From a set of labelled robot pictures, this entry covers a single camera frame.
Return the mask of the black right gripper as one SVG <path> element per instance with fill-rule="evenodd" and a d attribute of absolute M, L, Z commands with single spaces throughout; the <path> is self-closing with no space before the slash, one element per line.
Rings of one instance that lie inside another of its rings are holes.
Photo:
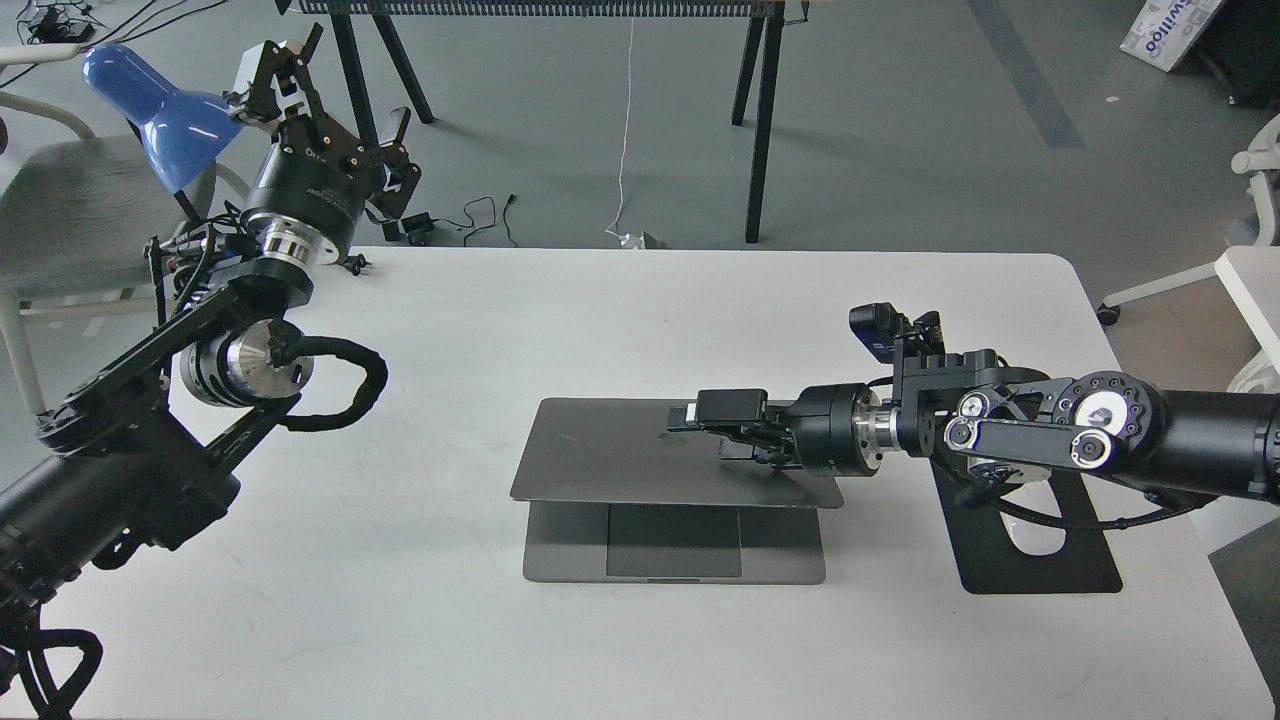
<path fill-rule="evenodd" d="M 899 410 L 867 384 L 812 386 L 791 404 L 771 405 L 765 389 L 701 389 L 671 406 L 666 429 L 724 436 L 719 459 L 815 477 L 873 477 L 897 451 Z M 791 437 L 791 439 L 728 437 Z"/>

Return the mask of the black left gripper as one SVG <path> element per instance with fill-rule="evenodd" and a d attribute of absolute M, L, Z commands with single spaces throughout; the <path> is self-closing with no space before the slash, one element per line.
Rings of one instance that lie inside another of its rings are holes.
<path fill-rule="evenodd" d="M 303 269 L 344 263 L 362 213 L 399 219 L 421 177 L 404 146 L 410 108 L 392 109 L 376 138 L 357 137 L 323 113 L 308 70 L 321 36 L 315 24 L 303 42 L 269 40 L 246 50 L 221 95 L 233 122 L 278 126 L 242 223 L 264 256 Z"/>

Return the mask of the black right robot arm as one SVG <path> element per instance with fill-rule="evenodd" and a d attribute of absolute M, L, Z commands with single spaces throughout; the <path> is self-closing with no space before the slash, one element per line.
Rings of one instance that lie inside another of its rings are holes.
<path fill-rule="evenodd" d="M 704 389 L 669 410 L 669 430 L 712 433 L 724 459 L 814 477 L 870 477 L 902 451 L 957 482 L 963 505 L 1064 530 L 1126 529 L 1217 497 L 1277 502 L 1276 395 L 1160 389 L 1123 372 L 1052 378 L 991 348 L 947 352 L 934 311 L 909 319 L 881 302 L 847 318 L 892 366 L 888 398 L 863 383 L 812 386 L 791 404 L 771 404 L 764 389 Z M 1096 521 L 1007 501 L 1053 471 L 1125 486 L 1156 510 Z"/>

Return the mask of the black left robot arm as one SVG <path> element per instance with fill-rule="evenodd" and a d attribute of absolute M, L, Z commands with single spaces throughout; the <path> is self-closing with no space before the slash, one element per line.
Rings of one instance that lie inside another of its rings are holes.
<path fill-rule="evenodd" d="M 119 44 L 84 55 L 84 82 L 140 129 L 172 192 L 244 127 L 271 145 L 230 232 L 193 228 L 172 315 L 38 423 L 50 456 L 3 491 L 3 684 L 19 679 L 41 719 L 68 719 L 102 659 L 93 633 L 42 628 L 64 584 L 145 544 L 180 547 L 227 515 L 234 469 L 273 429 L 349 427 L 387 386 L 374 350 L 285 319 L 311 299 L 314 265 L 347 259 L 358 217 L 399 219 L 421 176 L 408 108 L 381 141 L 324 110 L 308 73 L 321 36 L 250 49 L 220 96 L 175 87 Z"/>

